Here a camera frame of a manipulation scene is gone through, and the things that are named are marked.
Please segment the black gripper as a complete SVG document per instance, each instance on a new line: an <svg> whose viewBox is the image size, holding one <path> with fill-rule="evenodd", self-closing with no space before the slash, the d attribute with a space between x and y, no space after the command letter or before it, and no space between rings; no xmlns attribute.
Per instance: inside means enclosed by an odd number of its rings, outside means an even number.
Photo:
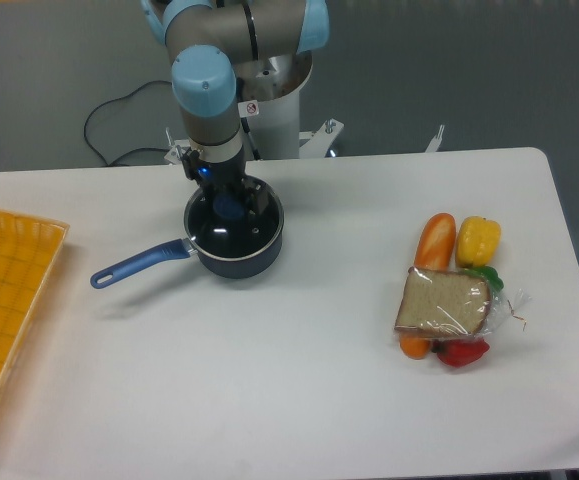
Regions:
<svg viewBox="0 0 579 480"><path fill-rule="evenodd" d="M246 159L243 149L229 158L210 162L207 150L189 147L181 157L186 177L195 182L206 199L225 194L242 200L247 216L259 216L268 207L268 187L262 180L244 180Z"/></svg>

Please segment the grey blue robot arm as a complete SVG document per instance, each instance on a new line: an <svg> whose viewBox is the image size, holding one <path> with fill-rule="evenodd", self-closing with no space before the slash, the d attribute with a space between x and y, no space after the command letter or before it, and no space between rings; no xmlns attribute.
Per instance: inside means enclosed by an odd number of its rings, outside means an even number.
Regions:
<svg viewBox="0 0 579 480"><path fill-rule="evenodd" d="M312 53L330 33L323 1L144 1L171 63L173 94L190 150L179 155L225 218L263 212L268 187L252 159L299 154L300 92Z"/></svg>

